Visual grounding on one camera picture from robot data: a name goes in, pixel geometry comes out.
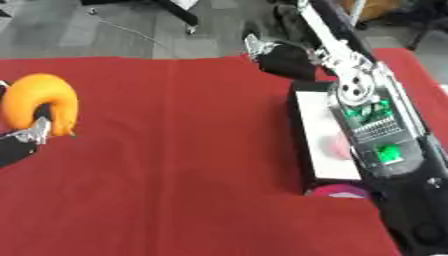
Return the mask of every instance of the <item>table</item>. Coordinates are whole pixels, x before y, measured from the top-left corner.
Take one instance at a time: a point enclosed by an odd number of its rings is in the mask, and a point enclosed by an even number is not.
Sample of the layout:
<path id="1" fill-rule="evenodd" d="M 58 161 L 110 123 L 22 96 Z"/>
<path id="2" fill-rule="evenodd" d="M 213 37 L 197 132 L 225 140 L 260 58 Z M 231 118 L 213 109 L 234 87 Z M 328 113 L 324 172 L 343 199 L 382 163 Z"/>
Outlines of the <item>table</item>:
<path id="1" fill-rule="evenodd" d="M 379 49 L 448 145 L 448 101 L 411 53 Z M 398 255 L 366 200 L 299 196 L 290 81 L 245 57 L 1 60 L 59 75 L 78 137 L 0 172 L 0 254 Z"/>

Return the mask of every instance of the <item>screw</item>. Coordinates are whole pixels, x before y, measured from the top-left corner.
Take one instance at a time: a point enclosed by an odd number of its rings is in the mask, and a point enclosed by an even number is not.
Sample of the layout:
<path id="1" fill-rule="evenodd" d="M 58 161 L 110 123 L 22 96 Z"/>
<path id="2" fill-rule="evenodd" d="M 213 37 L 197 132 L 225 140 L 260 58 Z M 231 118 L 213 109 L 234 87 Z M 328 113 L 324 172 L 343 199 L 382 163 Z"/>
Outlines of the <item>screw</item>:
<path id="1" fill-rule="evenodd" d="M 429 185 L 431 185 L 434 188 L 441 188 L 443 185 L 443 181 L 441 178 L 429 178 L 426 183 L 428 183 Z"/>

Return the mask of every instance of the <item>black stand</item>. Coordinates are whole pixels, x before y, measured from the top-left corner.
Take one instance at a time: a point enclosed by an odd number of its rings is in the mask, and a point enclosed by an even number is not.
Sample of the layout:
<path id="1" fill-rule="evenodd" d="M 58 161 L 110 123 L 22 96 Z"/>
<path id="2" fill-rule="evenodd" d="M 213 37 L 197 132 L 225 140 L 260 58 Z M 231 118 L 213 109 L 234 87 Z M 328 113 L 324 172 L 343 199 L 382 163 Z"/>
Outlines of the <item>black stand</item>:
<path id="1" fill-rule="evenodd" d="M 180 6 L 172 2 L 171 0 L 153 0 L 155 3 L 160 5 L 162 8 L 182 20 L 187 24 L 186 33 L 191 35 L 196 31 L 199 25 L 199 19 L 196 15 L 189 11 L 182 9 Z M 108 3 L 118 3 L 118 2 L 130 2 L 130 0 L 81 0 L 82 5 L 93 5 L 93 4 L 108 4 Z"/>

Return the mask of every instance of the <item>caster wheel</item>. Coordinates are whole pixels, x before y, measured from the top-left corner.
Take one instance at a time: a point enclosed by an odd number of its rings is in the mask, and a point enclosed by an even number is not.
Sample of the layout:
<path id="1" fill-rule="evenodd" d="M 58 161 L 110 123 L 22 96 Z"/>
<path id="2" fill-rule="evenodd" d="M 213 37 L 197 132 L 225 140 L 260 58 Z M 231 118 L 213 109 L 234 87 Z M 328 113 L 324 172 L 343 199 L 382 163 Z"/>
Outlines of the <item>caster wheel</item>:
<path id="1" fill-rule="evenodd" d="M 193 35 L 196 32 L 197 29 L 198 29 L 198 26 L 187 25 L 185 33 L 190 36 L 190 35 Z"/>
<path id="2" fill-rule="evenodd" d="M 97 15 L 98 11 L 95 8 L 89 8 L 89 10 L 87 11 L 87 13 L 89 15 Z"/>

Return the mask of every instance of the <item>pink object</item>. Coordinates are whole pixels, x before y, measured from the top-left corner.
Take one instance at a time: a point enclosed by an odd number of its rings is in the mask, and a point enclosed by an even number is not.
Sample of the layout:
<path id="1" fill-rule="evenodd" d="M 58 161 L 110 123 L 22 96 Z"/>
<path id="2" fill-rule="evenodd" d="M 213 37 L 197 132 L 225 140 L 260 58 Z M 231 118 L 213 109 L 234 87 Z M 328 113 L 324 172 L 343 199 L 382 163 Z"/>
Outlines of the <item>pink object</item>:
<path id="1" fill-rule="evenodd" d="M 334 184 L 322 186 L 314 189 L 311 196 L 329 196 L 329 197 L 344 197 L 344 198 L 367 198 L 368 193 L 355 186 L 347 184 Z"/>
<path id="2" fill-rule="evenodd" d="M 350 160 L 352 158 L 350 155 L 350 144 L 342 132 L 334 136 L 334 139 L 330 142 L 330 150 L 343 160 Z"/>

